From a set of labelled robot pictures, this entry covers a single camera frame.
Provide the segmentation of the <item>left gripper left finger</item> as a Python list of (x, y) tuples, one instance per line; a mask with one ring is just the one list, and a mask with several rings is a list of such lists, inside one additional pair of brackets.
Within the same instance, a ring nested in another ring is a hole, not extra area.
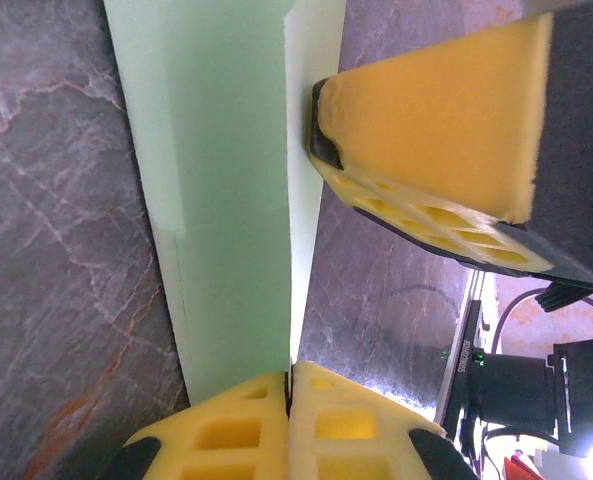
[(285, 479), (287, 375), (263, 374), (132, 435), (102, 479)]

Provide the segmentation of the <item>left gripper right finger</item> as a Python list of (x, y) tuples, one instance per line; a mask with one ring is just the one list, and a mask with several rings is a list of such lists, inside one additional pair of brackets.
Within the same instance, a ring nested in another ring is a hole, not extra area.
[(444, 429), (310, 362), (293, 367), (290, 479), (475, 479)]

